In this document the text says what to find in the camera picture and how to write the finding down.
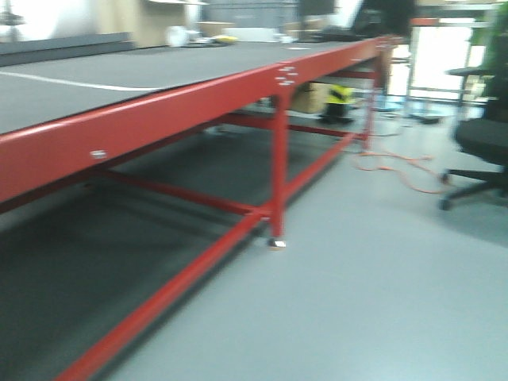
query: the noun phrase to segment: long work table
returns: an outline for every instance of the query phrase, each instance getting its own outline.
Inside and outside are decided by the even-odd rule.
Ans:
[[[288,199],[353,141],[367,146],[372,123],[373,95],[363,131],[291,124],[287,109],[294,89],[325,75],[370,79],[374,88],[381,55],[390,48],[389,37],[353,43],[159,47],[0,68],[0,213],[99,177],[241,216],[55,379],[89,379],[260,222],[270,226],[269,245],[283,248]],[[366,62],[372,63],[371,70],[351,69]],[[262,98],[272,99],[272,114],[238,112]],[[271,196],[262,204],[220,198],[115,168],[220,124],[271,131]],[[340,139],[288,180],[290,130]]]

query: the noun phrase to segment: white line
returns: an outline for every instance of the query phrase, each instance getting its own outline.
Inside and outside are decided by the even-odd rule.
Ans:
[[[48,78],[48,77],[41,77],[39,75],[12,73],[10,71],[0,71],[0,75],[6,75],[6,76],[9,76],[9,77],[19,77],[19,78],[26,78],[26,79],[34,79],[36,81],[58,83],[60,85],[70,85],[70,86],[78,86],[78,87],[91,87],[93,89],[102,89],[102,90],[115,90],[115,91],[154,91],[154,90],[161,90],[160,87],[120,87],[120,86],[110,86],[110,85],[98,85],[96,83],[66,81],[65,79],[54,79],[54,78]]]

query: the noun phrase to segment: chair wheel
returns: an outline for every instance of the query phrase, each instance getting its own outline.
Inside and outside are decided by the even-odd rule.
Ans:
[[[450,184],[450,174],[448,172],[445,172],[441,175],[441,182],[443,184]]]
[[[443,198],[439,201],[439,209],[441,210],[450,210],[452,208],[452,202],[447,198]]]

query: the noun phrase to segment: office chair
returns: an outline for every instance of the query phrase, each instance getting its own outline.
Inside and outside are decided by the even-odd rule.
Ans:
[[[441,180],[448,182],[450,175],[482,180],[469,187],[459,189],[440,200],[439,207],[449,210],[452,200],[482,191],[497,189],[500,195],[508,194],[508,34],[496,37],[493,43],[498,47],[498,57],[493,70],[490,96],[483,116],[462,121],[456,128],[455,140],[462,152],[479,157],[489,163],[501,166],[498,172],[447,170]]]

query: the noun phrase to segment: gray table surface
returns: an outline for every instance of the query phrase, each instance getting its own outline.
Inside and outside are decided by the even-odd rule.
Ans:
[[[0,134],[345,44],[159,47],[4,67],[0,70]]]

